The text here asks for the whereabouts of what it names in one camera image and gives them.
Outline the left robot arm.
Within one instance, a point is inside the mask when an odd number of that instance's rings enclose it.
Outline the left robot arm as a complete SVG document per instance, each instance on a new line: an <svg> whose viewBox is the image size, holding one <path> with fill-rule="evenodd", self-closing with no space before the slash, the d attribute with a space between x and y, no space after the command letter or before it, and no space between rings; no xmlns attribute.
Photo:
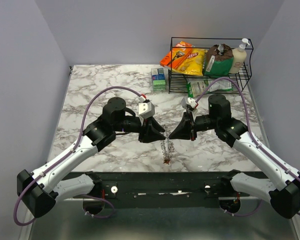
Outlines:
<svg viewBox="0 0 300 240"><path fill-rule="evenodd" d="M68 180L64 178L80 163L110 145L118 132L137 133L141 143L164 140L165 130L154 119L154 114L154 105L143 96L139 98L138 113L128 108L124 99L111 98L102 108L102 114L79 134L70 147L43 166L18 173L18 201L23 202L37 219L59 201L79 195L97 197L101 182L90 173Z"/></svg>

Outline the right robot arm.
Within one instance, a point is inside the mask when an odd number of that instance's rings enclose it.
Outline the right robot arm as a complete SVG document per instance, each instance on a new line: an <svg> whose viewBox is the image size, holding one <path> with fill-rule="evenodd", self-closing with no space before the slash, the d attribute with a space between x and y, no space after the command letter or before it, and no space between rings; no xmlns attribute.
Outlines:
<svg viewBox="0 0 300 240"><path fill-rule="evenodd" d="M214 130L221 141L246 156L267 177L258 179L233 170L220 183L224 195L241 192L257 197L286 219L299 214L300 171L270 151L245 123L232 117L230 102L224 95L208 97L207 115L197 115L198 103L191 97L183 98L181 105L185 112L169 139L194 141L198 132Z"/></svg>

